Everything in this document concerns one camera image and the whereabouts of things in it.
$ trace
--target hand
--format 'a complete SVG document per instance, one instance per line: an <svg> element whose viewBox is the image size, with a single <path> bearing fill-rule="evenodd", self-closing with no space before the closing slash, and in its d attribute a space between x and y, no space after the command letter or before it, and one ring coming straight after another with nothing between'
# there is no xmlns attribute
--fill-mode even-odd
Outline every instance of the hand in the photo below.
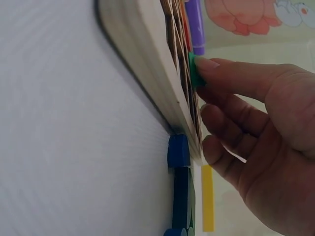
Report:
<svg viewBox="0 0 315 236"><path fill-rule="evenodd" d="M289 64L195 63L207 82L197 92L212 134L203 141L208 163L269 228L314 236L315 74ZM268 114L234 94L263 102Z"/></svg>

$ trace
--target purple marker cap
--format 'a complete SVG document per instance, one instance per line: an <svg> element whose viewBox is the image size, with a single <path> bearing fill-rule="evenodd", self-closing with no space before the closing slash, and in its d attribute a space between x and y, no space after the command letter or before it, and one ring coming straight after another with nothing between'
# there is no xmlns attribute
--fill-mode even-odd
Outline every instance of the purple marker cap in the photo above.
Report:
<svg viewBox="0 0 315 236"><path fill-rule="evenodd" d="M185 8L189 21L193 53L199 56L204 55L205 35L200 0L186 0Z"/></svg>

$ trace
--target yellow stick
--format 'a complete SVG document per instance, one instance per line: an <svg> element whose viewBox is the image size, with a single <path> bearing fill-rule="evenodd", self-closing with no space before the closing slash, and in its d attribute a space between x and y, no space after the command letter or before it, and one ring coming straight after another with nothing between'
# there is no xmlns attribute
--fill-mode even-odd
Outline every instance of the yellow stick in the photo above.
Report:
<svg viewBox="0 0 315 236"><path fill-rule="evenodd" d="M212 168L208 165L201 167L201 182L203 232L213 232L215 229L214 194Z"/></svg>

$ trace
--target white wall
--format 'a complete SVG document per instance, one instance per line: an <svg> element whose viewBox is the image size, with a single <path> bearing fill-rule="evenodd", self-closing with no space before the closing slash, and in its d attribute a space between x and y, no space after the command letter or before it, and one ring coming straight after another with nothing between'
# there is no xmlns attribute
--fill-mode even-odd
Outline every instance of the white wall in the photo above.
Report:
<svg viewBox="0 0 315 236"><path fill-rule="evenodd" d="M209 49L208 58L224 58L254 63L292 63L315 71L315 44L312 42L242 45ZM245 98L266 111L262 103ZM203 127L203 135L208 131ZM215 227L211 236L276 236L279 235L260 223L246 208L238 192L217 173L214 173Z"/></svg>
<svg viewBox="0 0 315 236"><path fill-rule="evenodd" d="M92 0L0 3L0 235L161 236L165 123Z"/></svg>

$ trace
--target cartoon poster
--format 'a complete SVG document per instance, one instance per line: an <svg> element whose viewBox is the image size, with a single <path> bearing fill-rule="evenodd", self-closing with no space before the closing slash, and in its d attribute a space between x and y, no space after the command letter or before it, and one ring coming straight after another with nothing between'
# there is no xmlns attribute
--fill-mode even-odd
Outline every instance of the cartoon poster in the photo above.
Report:
<svg viewBox="0 0 315 236"><path fill-rule="evenodd" d="M206 36L217 40L315 39L315 0L204 0L203 14Z"/></svg>

